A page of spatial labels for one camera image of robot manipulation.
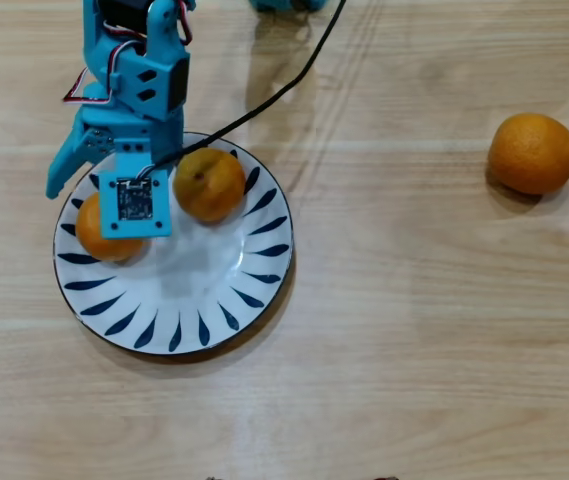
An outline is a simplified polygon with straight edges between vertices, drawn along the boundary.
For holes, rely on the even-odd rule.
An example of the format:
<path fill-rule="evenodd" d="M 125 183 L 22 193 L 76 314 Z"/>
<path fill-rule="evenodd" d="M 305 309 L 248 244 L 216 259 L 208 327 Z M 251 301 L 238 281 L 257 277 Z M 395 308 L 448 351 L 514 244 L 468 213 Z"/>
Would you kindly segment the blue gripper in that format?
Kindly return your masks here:
<path fill-rule="evenodd" d="M 82 106 L 49 167 L 46 197 L 55 199 L 82 166 L 96 165 L 106 158 L 117 140 L 148 139 L 152 159 L 157 163 L 182 148 L 183 132 L 182 106 L 164 121 L 137 115 L 126 106 Z"/>

